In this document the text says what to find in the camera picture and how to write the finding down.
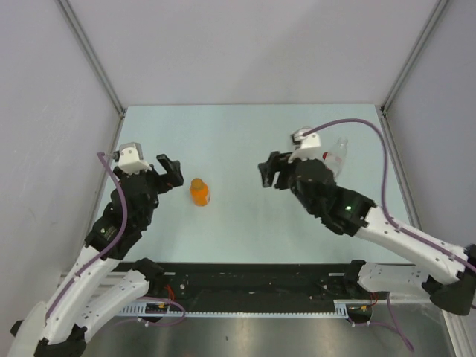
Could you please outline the orange juice bottle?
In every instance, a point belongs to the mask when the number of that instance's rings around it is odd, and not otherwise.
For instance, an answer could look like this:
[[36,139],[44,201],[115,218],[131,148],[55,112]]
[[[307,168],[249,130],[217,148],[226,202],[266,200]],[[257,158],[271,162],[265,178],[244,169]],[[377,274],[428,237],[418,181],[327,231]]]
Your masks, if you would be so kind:
[[192,190],[190,188],[190,195],[193,203],[199,207],[204,207],[210,202],[210,191],[206,183],[202,190]]

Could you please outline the clear water bottle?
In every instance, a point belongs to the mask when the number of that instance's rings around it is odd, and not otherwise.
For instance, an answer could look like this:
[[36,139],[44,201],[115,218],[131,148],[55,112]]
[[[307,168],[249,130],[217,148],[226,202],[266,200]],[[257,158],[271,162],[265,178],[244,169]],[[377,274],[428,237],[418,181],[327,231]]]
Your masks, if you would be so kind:
[[337,142],[327,151],[324,163],[330,169],[335,178],[338,178],[347,157],[348,140],[339,138]]

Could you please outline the orange bottle cap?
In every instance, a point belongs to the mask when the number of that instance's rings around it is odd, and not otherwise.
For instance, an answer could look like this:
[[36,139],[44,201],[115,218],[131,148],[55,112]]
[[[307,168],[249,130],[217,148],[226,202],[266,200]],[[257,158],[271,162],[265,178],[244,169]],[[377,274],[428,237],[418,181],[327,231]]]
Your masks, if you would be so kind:
[[205,183],[200,178],[194,178],[190,183],[190,188],[192,190],[202,190],[205,186]]

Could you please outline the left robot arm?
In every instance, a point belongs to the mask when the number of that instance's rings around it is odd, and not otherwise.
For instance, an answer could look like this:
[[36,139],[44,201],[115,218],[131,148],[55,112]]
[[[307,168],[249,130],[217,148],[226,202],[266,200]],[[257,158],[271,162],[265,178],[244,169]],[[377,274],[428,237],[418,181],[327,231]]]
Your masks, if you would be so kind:
[[107,167],[115,189],[102,216],[92,225],[73,268],[46,303],[17,321],[9,356],[81,356],[93,337],[126,305],[156,297],[167,288],[162,267],[148,258],[136,261],[119,283],[92,295],[152,222],[158,197],[184,183],[179,161],[157,157],[159,174],[141,155],[115,152]]

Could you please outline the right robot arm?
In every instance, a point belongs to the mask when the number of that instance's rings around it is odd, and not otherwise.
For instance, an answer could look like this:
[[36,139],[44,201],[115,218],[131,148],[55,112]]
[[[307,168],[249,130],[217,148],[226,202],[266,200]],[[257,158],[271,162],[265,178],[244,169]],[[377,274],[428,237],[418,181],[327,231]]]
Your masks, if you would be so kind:
[[322,161],[291,159],[272,152],[258,165],[262,185],[290,190],[307,213],[337,235],[367,240],[405,258],[406,266],[352,262],[343,279],[344,292],[361,298],[387,292],[428,298],[438,308],[467,316],[475,298],[475,246],[437,239],[395,220],[372,199],[339,187]]

